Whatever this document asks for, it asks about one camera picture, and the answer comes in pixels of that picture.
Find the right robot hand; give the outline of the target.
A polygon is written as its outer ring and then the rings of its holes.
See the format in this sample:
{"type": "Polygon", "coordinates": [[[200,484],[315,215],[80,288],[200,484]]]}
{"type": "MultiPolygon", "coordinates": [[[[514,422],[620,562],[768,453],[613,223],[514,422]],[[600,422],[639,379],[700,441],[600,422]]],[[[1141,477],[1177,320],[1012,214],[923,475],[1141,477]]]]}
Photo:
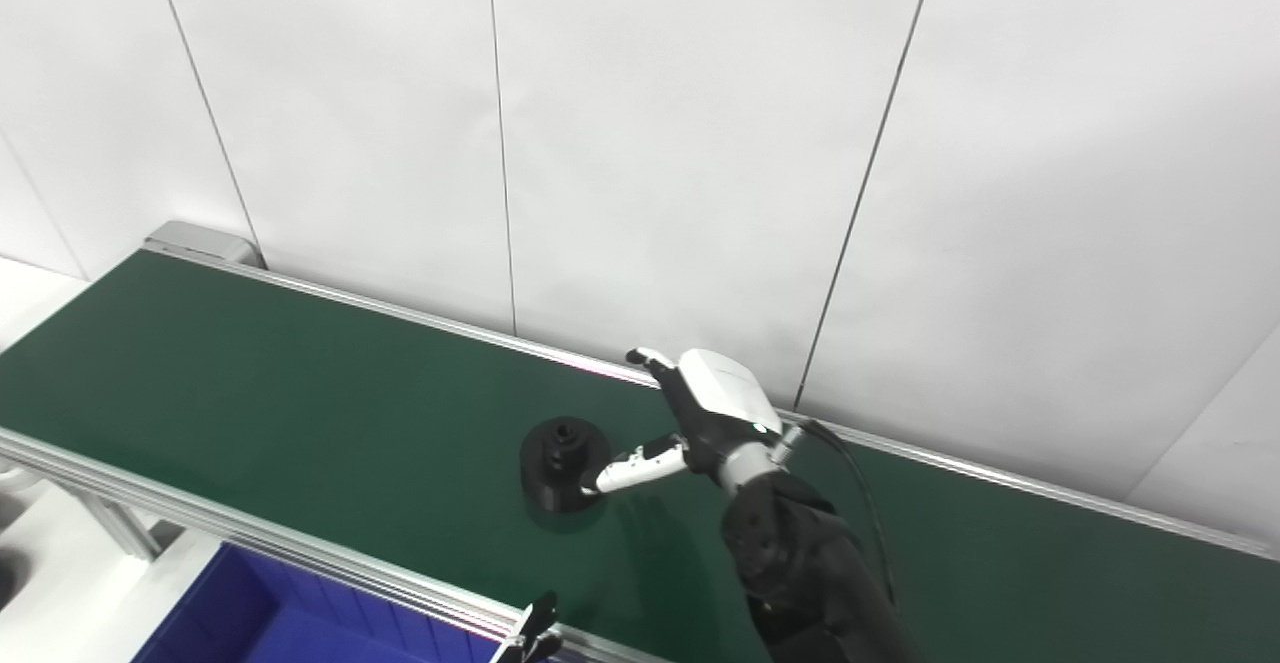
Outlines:
{"type": "Polygon", "coordinates": [[[677,429],[589,468],[579,483],[582,495],[599,498],[689,471],[733,498],[754,479],[783,468],[774,453],[783,422],[742,363],[713,349],[668,358],[637,347],[626,358],[650,372],[677,429]]]}

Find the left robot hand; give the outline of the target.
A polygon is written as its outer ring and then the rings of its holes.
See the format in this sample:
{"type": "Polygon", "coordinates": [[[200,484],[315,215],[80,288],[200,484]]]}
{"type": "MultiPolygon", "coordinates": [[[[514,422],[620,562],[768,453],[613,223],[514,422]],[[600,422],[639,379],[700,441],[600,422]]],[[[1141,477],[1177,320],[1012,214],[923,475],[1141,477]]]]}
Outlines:
{"type": "Polygon", "coordinates": [[[558,625],[558,595],[545,591],[526,605],[500,640],[489,662],[543,662],[563,646],[558,625]]]}

